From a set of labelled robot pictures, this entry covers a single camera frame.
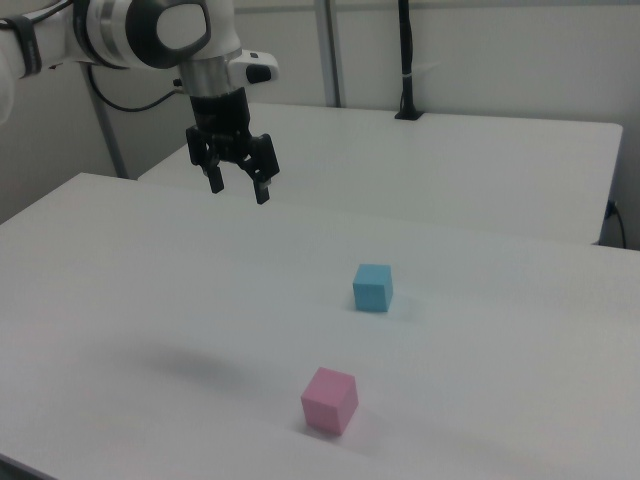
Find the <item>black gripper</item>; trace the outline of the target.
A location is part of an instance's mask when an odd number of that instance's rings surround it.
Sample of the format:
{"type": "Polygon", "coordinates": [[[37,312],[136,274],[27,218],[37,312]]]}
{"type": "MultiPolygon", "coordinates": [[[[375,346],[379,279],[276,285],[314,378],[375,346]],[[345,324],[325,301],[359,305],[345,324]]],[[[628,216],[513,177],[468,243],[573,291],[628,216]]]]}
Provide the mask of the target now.
{"type": "Polygon", "coordinates": [[[246,90],[241,87],[217,97],[190,97],[195,125],[186,130],[190,161],[199,166],[214,194],[224,189],[220,160],[242,161],[251,177],[256,202],[266,203],[279,164],[269,134],[252,137],[246,90]]]}

